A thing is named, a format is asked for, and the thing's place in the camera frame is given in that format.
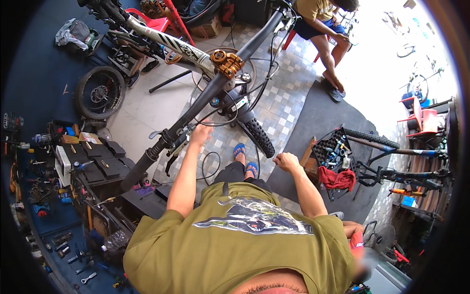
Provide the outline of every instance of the blue flip-flop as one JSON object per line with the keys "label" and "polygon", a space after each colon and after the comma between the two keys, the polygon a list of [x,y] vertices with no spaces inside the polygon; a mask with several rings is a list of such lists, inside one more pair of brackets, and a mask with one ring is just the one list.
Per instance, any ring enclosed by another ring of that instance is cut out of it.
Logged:
{"label": "blue flip-flop", "polygon": [[256,175],[258,174],[258,165],[255,162],[251,161],[246,166],[251,167],[247,168],[245,172],[251,171],[253,173],[253,177],[256,179]]}
{"label": "blue flip-flop", "polygon": [[243,151],[242,148],[245,148],[245,144],[243,144],[243,143],[238,143],[238,144],[235,146],[235,148],[234,148],[234,153],[235,153],[234,158],[235,158],[238,154],[240,154],[240,152],[243,153],[243,154],[245,154],[245,151]]}

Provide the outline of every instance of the blue shorts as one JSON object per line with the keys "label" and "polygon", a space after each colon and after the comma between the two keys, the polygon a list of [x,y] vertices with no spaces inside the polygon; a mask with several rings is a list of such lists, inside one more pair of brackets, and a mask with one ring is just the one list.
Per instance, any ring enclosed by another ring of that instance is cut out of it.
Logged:
{"label": "blue shorts", "polygon": [[[322,23],[324,23],[325,26],[329,27],[334,32],[337,32],[339,34],[344,34],[345,33],[345,29],[342,25],[340,25],[340,24],[337,25],[337,26],[333,25],[334,24],[333,19],[329,19],[329,20],[324,21]],[[296,31],[296,33],[300,37],[304,38],[305,40],[309,40],[309,39],[311,39],[315,36],[324,35],[324,33],[317,31],[311,25],[306,23],[303,19],[298,19],[296,21],[294,30]]]}

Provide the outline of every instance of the sneaker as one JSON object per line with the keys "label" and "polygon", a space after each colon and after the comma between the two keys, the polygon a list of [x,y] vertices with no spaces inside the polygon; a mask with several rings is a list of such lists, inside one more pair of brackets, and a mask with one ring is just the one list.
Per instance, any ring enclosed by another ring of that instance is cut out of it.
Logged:
{"label": "sneaker", "polygon": [[160,65],[160,62],[158,60],[154,60],[149,62],[143,69],[142,69],[142,74],[149,73],[151,70],[154,68],[158,67]]}
{"label": "sneaker", "polygon": [[141,77],[141,71],[137,70],[135,74],[131,76],[131,79],[127,83],[127,86],[129,87],[129,89],[132,89],[132,87],[134,87],[135,83],[140,77]]}
{"label": "sneaker", "polygon": [[345,217],[345,214],[342,211],[336,211],[336,212],[330,213],[328,215],[336,216],[340,220],[343,220],[344,217]]}

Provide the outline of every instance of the red rag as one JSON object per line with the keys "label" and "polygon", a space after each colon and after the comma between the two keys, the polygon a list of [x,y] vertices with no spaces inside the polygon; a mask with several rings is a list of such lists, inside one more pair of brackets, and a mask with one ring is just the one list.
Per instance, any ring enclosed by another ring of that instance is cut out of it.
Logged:
{"label": "red rag", "polygon": [[350,169],[337,174],[326,167],[320,167],[318,169],[318,176],[320,182],[322,182],[328,190],[348,188],[349,192],[351,192],[356,184],[356,175]]}

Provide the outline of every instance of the blue wall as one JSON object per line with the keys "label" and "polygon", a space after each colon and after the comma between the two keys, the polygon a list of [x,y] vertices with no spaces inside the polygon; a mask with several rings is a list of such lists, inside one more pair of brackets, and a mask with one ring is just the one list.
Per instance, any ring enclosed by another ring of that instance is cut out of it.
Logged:
{"label": "blue wall", "polygon": [[[121,3],[123,8],[139,8],[138,0]],[[30,142],[34,134],[47,132],[51,119],[80,122],[73,108],[73,94],[80,78],[96,64],[72,57],[55,45],[55,34],[71,18],[82,20],[101,34],[108,30],[75,0],[46,0],[19,43],[5,83],[1,114],[14,112],[24,118],[22,141]],[[98,55],[105,60],[106,54],[105,46],[98,49]],[[66,84],[68,94],[63,95]]]}

